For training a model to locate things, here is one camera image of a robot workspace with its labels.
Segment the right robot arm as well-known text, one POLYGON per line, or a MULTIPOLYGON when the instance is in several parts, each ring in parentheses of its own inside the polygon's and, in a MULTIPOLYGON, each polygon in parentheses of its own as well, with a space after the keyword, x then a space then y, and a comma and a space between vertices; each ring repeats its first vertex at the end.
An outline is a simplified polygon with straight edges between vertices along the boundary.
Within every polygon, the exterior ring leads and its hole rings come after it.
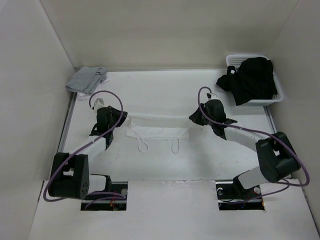
POLYGON ((245 197, 250 189, 257 185, 279 183, 301 168, 284 133, 269 134, 245 130, 236 120, 227 117, 220 100, 211 99, 201 103, 189 116, 189 120, 200 126, 210 126, 216 136, 238 143, 257 154, 258 166, 233 178, 231 190, 238 198, 245 197))

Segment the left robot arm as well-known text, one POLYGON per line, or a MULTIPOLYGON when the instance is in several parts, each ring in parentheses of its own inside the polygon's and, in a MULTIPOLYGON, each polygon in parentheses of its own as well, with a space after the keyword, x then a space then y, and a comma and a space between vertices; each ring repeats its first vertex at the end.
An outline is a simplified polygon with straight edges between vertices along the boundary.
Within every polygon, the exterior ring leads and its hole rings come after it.
POLYGON ((98 154, 111 146, 114 129, 120 127, 127 116, 126 111, 111 106, 99 108, 96 123, 79 149, 55 154, 47 184, 50 197, 83 200, 95 192, 105 200, 112 195, 112 186, 107 183, 108 176, 90 173, 90 164, 98 154))

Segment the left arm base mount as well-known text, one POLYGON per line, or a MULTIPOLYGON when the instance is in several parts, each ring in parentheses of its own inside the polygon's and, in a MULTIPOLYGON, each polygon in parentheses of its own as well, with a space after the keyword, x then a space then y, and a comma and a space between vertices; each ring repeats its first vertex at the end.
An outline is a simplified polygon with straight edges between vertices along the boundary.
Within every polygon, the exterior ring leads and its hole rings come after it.
POLYGON ((102 191, 94 191, 81 202, 80 210, 87 212, 126 211, 128 182, 108 182, 102 191))

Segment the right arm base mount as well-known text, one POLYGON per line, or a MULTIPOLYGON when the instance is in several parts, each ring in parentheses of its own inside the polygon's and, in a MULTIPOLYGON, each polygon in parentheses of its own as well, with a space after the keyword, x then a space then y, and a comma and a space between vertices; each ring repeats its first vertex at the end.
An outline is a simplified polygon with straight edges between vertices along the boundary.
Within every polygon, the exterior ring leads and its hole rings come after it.
POLYGON ((215 185, 220 211, 265 210, 259 185, 240 190, 232 181, 218 181, 215 185))

